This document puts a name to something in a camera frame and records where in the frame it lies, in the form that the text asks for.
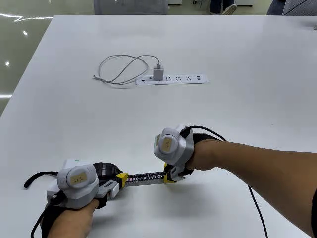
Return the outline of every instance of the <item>black cable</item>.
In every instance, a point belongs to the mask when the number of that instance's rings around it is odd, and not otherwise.
[[[286,14],[288,14],[289,12],[291,12],[292,10],[294,10],[295,8],[297,8],[298,6],[302,5],[303,3],[307,2],[308,0],[302,1],[301,3],[297,4],[295,7],[293,7],[292,9],[290,9],[287,13],[283,14],[284,16],[286,16]]]
[[[179,134],[181,136],[183,136],[184,138],[186,138],[189,133],[190,133],[190,130],[193,129],[193,128],[198,128],[198,129],[202,129],[202,130],[206,130],[208,132],[210,132],[211,134],[214,134],[215,136],[218,136],[221,140],[223,141],[226,141],[225,138],[223,138],[221,135],[219,135],[218,133],[214,132],[213,130],[210,130],[206,127],[203,127],[203,126],[200,126],[200,125],[192,125],[192,126],[189,126],[189,127],[185,127],[185,129],[183,129]]]
[[[199,126],[199,125],[193,125],[193,126],[188,126],[188,127],[185,127],[184,129],[181,130],[181,132],[179,133],[182,137],[186,138],[189,134],[190,134],[190,130],[193,129],[193,128],[198,128],[198,129],[203,129],[203,130],[206,130],[216,136],[218,136],[219,138],[221,138],[223,141],[227,141],[223,136],[219,135],[218,133],[214,132],[213,130],[210,130],[206,127],[203,127],[203,126]],[[254,194],[252,192],[252,188],[248,185],[248,189],[250,191],[250,194],[252,196],[252,199],[254,201],[254,204],[257,208],[257,211],[259,213],[259,216],[260,216],[260,219],[261,219],[261,222],[262,222],[262,226],[263,226],[263,230],[264,230],[264,233],[265,233],[265,238],[268,238],[268,235],[267,235],[267,230],[266,230],[266,226],[265,226],[265,222],[264,222],[264,219],[263,219],[263,216],[262,216],[262,213],[260,211],[260,208],[258,206],[258,203],[256,201],[256,198],[254,197]]]
[[[56,171],[42,171],[42,172],[38,172],[34,175],[32,175],[23,185],[26,189],[29,188],[29,186],[34,182],[34,180],[36,180],[38,177],[42,176],[42,175],[53,175],[53,176],[57,176],[58,172]]]
[[[202,140],[218,140],[218,141],[222,141],[212,135],[209,134],[201,134],[201,133],[193,133],[193,140],[194,140],[194,145]]]
[[[257,203],[257,201],[256,201],[256,198],[254,197],[252,188],[251,188],[250,186],[248,186],[248,188],[249,188],[250,194],[251,194],[251,196],[252,196],[252,199],[253,199],[253,201],[254,201],[254,204],[255,204],[255,206],[257,207],[257,211],[258,211],[258,213],[259,213],[259,215],[260,215],[260,219],[261,219],[262,226],[263,226],[263,229],[264,229],[265,237],[268,238],[267,230],[266,230],[266,226],[265,226],[265,223],[264,223],[264,219],[263,219],[262,213],[261,213],[261,211],[260,211],[260,208],[259,208],[259,206],[258,206],[258,203]]]
[[[34,233],[35,233],[37,227],[39,226],[41,220],[43,219],[43,217],[44,217],[46,211],[48,210],[49,206],[47,206],[47,207],[44,209],[44,211],[40,214],[38,220],[36,221],[36,223],[35,223],[35,225],[34,225],[32,231],[31,231],[31,238],[34,238]]]
[[[34,238],[34,233],[37,229],[37,227],[39,226],[41,220],[43,219],[43,217],[45,216],[45,213],[47,212],[48,208],[54,205],[58,205],[60,204],[62,201],[64,201],[66,199],[66,195],[65,193],[60,190],[59,192],[57,192],[56,194],[54,194],[53,197],[51,197],[50,199],[50,203],[49,205],[44,209],[44,211],[40,214],[38,220],[36,221],[32,231],[31,231],[31,238]]]

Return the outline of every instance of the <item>glossy floor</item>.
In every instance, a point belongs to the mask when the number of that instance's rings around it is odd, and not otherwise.
[[[265,15],[271,0],[256,0],[253,7],[238,7],[235,14]],[[206,14],[192,0],[173,5],[169,14]],[[56,14],[94,14],[92,0],[0,1],[0,115],[7,105],[52,17]]]

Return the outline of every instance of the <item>charging cable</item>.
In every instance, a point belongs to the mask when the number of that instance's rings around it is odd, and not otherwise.
[[[102,66],[109,60],[115,59],[115,58],[120,58],[120,57],[129,57],[132,58],[131,62],[127,64],[127,66],[114,78],[111,80],[105,80],[101,77],[101,68]],[[164,69],[163,66],[160,64],[159,59],[156,56],[152,56],[152,55],[140,55],[140,56],[131,56],[131,55],[112,55],[112,56],[108,56],[107,58],[105,58],[98,67],[98,75],[97,76],[93,76],[94,80],[97,81],[101,81],[102,83],[109,83],[109,84],[115,84],[115,85],[125,85],[125,84],[129,84],[129,83],[133,83],[135,82],[136,78],[140,77],[141,75],[145,74],[148,69],[149,69],[149,65],[145,62],[145,60],[143,60],[141,57],[153,57],[155,58],[158,63],[156,65],[156,67],[154,67],[153,70],[153,80],[163,80],[163,74],[164,74]],[[145,69],[138,74],[137,76],[134,76],[128,80],[124,80],[124,81],[119,81],[118,78],[122,75],[122,73],[136,60],[140,60],[144,66]]]

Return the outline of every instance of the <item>white power strip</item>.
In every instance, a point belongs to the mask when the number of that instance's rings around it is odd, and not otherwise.
[[[190,83],[209,83],[204,74],[186,75],[164,75],[162,81],[153,81],[152,75],[145,75],[135,81],[136,85],[164,85],[164,84],[190,84]]]

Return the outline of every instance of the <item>skin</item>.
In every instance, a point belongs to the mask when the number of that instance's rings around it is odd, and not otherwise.
[[[204,140],[195,145],[187,168],[226,169],[250,185],[285,218],[313,237],[312,198],[317,188],[317,153],[262,149],[231,142]],[[65,211],[49,238],[85,238],[98,206],[94,200],[79,211]]]

